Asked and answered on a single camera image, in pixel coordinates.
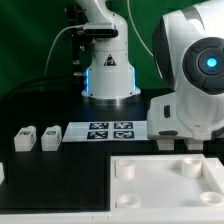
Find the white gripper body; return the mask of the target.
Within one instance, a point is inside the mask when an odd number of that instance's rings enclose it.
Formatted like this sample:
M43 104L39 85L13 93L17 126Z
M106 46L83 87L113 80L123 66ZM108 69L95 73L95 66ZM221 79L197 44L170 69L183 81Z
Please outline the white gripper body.
M147 113L147 137L198 141L224 138L224 120L220 123L182 121L177 113L176 94L170 93L151 100Z

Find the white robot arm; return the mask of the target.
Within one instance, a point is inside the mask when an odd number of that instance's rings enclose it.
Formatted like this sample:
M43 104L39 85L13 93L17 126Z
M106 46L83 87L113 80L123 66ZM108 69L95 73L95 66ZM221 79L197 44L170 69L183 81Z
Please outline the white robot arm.
M127 23L107 0L76 0L94 38L83 97L119 103L140 93L128 60ZM152 35L161 79L173 90L155 97L147 114L150 139L211 140L224 136L224 0L207 0L161 17Z

